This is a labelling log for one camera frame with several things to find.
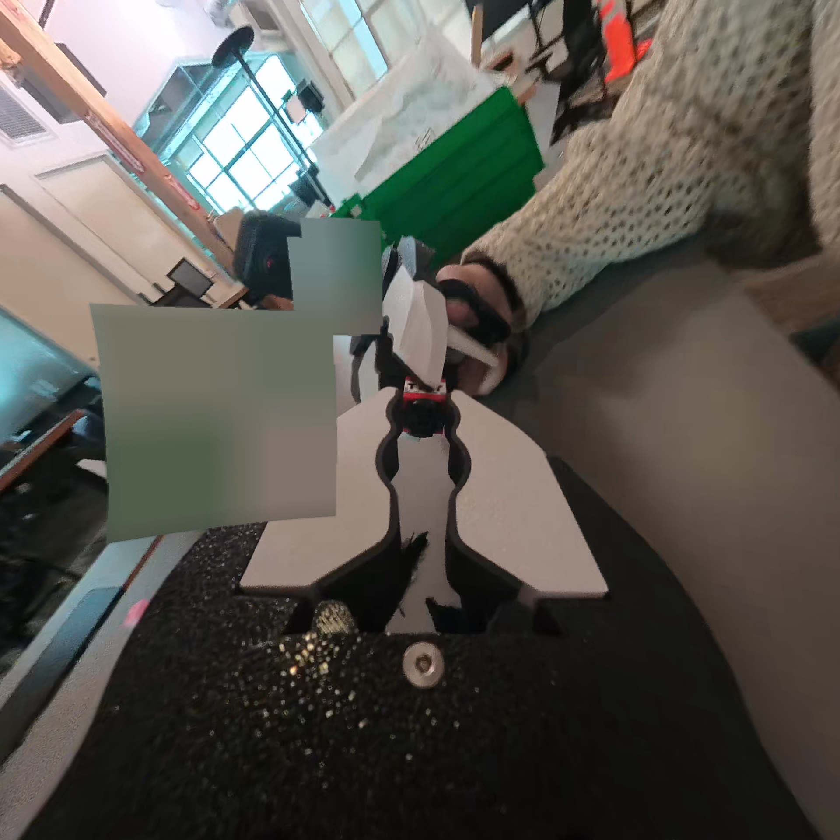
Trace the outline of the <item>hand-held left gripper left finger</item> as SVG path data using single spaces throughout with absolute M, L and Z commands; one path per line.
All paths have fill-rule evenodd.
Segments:
M 335 514 L 267 523 L 240 580 L 243 592 L 312 593 L 387 536 L 392 487 L 376 456 L 392 431 L 396 397 L 386 387 L 338 418 Z

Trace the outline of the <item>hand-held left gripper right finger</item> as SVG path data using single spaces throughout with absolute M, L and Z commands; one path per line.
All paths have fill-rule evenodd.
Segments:
M 469 457 L 455 493 L 462 543 L 523 585 L 523 600 L 603 598 L 605 578 L 543 449 L 467 394 L 452 402 Z

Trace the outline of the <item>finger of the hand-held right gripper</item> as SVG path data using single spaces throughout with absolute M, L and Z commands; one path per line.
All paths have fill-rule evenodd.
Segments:
M 386 331 L 392 352 L 430 389 L 442 381 L 448 341 L 446 299 L 436 286 L 398 270 L 384 296 Z

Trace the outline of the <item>red lego block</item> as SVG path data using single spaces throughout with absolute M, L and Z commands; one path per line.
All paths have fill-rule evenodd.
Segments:
M 402 394 L 402 430 L 414 439 L 426 439 L 445 431 L 448 416 L 448 388 L 442 379 L 429 390 L 407 377 Z

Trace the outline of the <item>person's right forearm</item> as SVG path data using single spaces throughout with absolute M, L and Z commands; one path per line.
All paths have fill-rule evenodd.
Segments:
M 811 224 L 838 261 L 839 3 L 667 2 L 612 116 L 572 133 L 559 172 L 465 250 L 511 289 L 524 333 L 607 266 L 710 224 L 736 262 Z

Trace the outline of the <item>person's right hand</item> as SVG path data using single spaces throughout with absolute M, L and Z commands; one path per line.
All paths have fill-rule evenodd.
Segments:
M 449 322 L 497 358 L 497 365 L 488 366 L 450 350 L 445 372 L 470 396 L 488 396 L 529 357 L 526 311 L 518 290 L 506 268 L 482 254 L 444 266 L 436 283 L 446 299 Z

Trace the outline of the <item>black computer monitor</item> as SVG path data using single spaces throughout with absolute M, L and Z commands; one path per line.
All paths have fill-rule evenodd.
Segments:
M 214 280 L 187 258 L 181 258 L 166 276 L 195 298 L 203 298 L 214 286 Z

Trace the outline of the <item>green storage bin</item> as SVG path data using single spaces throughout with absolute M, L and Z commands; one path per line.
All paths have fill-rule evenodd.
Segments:
M 441 266 L 461 255 L 536 193 L 543 158 L 525 108 L 497 89 L 367 196 L 335 217 L 381 225 L 381 245 L 412 236 Z

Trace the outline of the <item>black round lamp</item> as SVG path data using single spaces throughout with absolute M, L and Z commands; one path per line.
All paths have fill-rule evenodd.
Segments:
M 212 58 L 213 67 L 227 69 L 234 64 L 241 67 L 248 79 L 250 89 L 268 113 L 271 123 L 277 128 L 284 146 L 295 162 L 298 180 L 308 183 L 315 197 L 326 207 L 331 207 L 333 203 L 319 179 L 319 168 L 291 130 L 289 122 L 280 114 L 266 90 L 260 85 L 255 73 L 250 69 L 245 58 L 245 52 L 252 46 L 254 39 L 255 31 L 252 27 L 246 25 L 236 29 L 217 47 Z

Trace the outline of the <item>wooden beam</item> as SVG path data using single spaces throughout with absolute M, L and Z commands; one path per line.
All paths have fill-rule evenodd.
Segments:
M 193 233 L 221 269 L 233 275 L 233 250 L 217 233 L 209 214 L 20 2 L 1 2 L 1 36 L 4 48 L 18 54 L 21 62 L 108 146 L 122 166 Z

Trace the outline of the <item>black keyboard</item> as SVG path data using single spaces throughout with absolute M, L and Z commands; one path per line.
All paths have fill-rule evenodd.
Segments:
M 99 587 L 82 596 L 62 618 L 57 629 L 38 652 L 32 664 L 24 667 L 20 678 L 14 683 L 6 705 L 18 700 L 24 705 L 46 702 L 60 684 L 69 669 L 77 662 L 113 607 L 123 590 L 118 586 Z

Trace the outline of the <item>orange traffic cone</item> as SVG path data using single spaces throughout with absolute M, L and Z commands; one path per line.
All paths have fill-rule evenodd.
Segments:
M 596 1 L 594 6 L 601 24 L 605 63 L 608 65 L 605 83 L 610 85 L 634 71 L 648 53 L 653 39 L 637 41 L 631 21 L 631 2 Z

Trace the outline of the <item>wall air vent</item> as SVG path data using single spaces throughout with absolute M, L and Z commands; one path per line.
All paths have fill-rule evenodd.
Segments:
M 54 134 L 8 91 L 1 87 L 1 141 L 10 148 L 53 139 Z

